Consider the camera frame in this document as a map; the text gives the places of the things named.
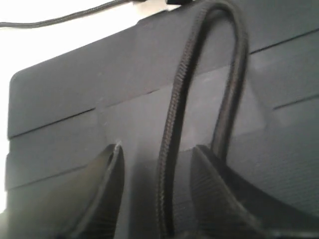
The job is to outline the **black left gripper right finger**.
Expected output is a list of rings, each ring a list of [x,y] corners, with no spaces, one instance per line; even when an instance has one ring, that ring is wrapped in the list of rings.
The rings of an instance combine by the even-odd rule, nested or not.
[[[318,217],[258,189],[203,145],[193,149],[191,197],[199,231],[212,239],[317,239]]]

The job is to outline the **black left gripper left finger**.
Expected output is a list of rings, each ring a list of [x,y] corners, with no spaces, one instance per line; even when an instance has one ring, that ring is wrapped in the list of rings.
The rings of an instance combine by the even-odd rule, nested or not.
[[[9,239],[112,239],[124,189],[120,144],[108,145],[87,166],[8,199]]]

